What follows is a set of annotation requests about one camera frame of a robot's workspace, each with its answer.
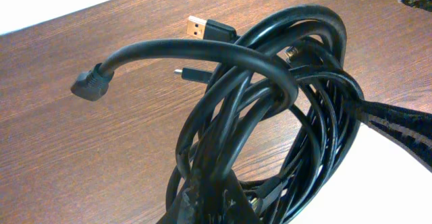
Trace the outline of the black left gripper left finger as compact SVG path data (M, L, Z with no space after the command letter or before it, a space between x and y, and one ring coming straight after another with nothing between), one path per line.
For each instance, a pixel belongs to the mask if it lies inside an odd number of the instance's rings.
M165 214L158 224L259 223L236 174L215 183L194 175L179 188L180 172L171 174L165 198Z

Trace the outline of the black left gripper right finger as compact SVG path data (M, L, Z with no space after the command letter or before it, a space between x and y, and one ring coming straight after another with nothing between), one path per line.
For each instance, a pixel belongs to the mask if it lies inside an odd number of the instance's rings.
M383 103L354 101L354 117L431 170L431 114Z

